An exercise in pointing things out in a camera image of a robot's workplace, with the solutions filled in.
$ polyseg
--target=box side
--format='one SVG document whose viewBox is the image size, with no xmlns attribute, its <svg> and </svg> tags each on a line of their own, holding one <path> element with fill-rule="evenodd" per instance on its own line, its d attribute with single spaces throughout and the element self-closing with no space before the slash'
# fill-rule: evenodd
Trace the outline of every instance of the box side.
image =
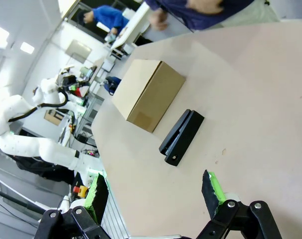
<svg viewBox="0 0 302 239">
<path fill-rule="evenodd" d="M 140 98 L 161 61 L 136 59 L 131 63 L 112 97 L 113 104 L 125 119 Z"/>
<path fill-rule="evenodd" d="M 127 120 L 153 132 L 184 81 L 183 76 L 161 63 Z"/>
</svg>

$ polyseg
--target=desk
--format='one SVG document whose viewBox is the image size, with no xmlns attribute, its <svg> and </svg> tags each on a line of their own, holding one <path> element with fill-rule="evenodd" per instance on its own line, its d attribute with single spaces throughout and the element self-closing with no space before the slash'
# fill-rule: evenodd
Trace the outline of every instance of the desk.
<svg viewBox="0 0 302 239">
<path fill-rule="evenodd" d="M 140 46 L 123 72 L 136 58 L 163 60 L 186 81 L 152 134 L 125 121 L 110 101 L 92 124 L 129 232 L 195 238 L 209 221 L 201 194 L 209 169 L 244 204 L 267 202 L 283 238 L 302 239 L 302 23 L 208 30 Z M 173 167 L 158 147 L 187 108 L 206 119 Z"/>
<path fill-rule="evenodd" d="M 129 20 L 126 25 L 126 31 L 121 37 L 119 37 L 111 46 L 111 49 L 115 49 L 123 44 L 129 42 L 132 43 L 137 36 L 141 33 L 141 30 L 148 22 L 148 16 L 151 12 L 150 7 L 144 2 L 136 11 L 135 15 Z"/>
</svg>

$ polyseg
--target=blue shirt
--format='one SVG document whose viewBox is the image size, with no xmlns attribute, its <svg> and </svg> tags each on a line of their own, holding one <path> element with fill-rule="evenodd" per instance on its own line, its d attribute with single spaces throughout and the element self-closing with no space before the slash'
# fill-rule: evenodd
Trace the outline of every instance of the blue shirt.
<svg viewBox="0 0 302 239">
<path fill-rule="evenodd" d="M 96 22 L 101 22 L 104 26 L 111 29 L 113 27 L 118 29 L 118 33 L 127 25 L 129 22 L 122 12 L 111 6 L 103 5 L 96 9 L 93 9 L 93 16 Z"/>
<path fill-rule="evenodd" d="M 221 4 L 224 10 L 215 15 L 206 15 L 186 8 L 186 1 L 187 0 L 145 0 L 152 10 L 161 7 L 168 13 L 181 18 L 188 28 L 194 30 L 204 30 L 222 22 L 246 8 L 254 0 L 224 0 Z"/>
</svg>

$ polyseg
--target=brown box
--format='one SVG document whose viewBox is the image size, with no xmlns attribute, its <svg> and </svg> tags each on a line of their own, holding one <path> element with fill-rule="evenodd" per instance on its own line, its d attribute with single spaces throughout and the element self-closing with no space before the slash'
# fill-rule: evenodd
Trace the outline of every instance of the brown box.
<svg viewBox="0 0 302 239">
<path fill-rule="evenodd" d="M 185 78 L 158 60 L 134 60 L 112 102 L 123 117 L 153 132 Z"/>
</svg>

